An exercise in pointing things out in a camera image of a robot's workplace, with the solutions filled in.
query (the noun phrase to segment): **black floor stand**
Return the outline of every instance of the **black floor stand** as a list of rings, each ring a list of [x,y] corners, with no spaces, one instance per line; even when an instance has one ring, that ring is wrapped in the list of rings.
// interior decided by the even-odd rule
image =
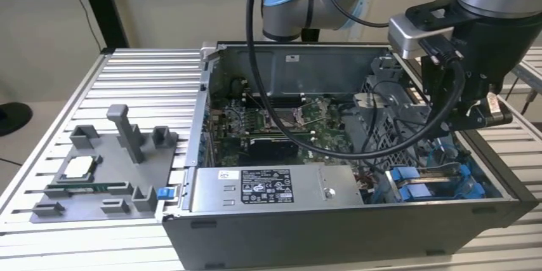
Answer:
[[[32,118],[32,109],[23,103],[7,103],[0,105],[0,136],[19,130]]]

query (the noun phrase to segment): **metal case panel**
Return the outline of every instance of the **metal case panel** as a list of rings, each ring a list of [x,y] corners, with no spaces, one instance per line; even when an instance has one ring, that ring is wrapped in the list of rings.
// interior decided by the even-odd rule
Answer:
[[[283,182],[271,182],[262,178],[259,182],[243,181],[247,173],[287,171],[291,177]],[[275,192],[275,183],[281,188],[289,188],[291,193]],[[295,211],[309,209],[341,208],[363,205],[350,166],[258,166],[241,168],[201,168],[197,171],[193,212],[231,213],[233,211]],[[291,202],[279,203],[269,200],[257,202],[259,192],[250,192],[250,187],[262,188],[269,196],[290,195]],[[254,204],[245,204],[254,196]]]
[[[182,217],[163,222],[189,270],[453,254],[518,202]]]

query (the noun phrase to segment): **rectangular hole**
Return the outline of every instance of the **rectangular hole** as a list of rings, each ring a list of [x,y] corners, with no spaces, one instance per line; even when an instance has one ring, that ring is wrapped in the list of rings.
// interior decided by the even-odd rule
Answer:
[[[121,204],[121,201],[102,201],[104,206],[117,206]]]
[[[11,211],[12,214],[19,214],[19,213],[31,213],[32,209],[15,209]]]
[[[35,206],[35,208],[54,208],[55,206],[55,203],[40,203]]]

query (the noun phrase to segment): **power supply label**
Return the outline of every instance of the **power supply label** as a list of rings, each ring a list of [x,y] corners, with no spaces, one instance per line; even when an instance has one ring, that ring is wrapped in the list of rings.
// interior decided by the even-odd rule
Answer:
[[[241,173],[241,199],[245,204],[294,202],[290,169],[262,169]]]

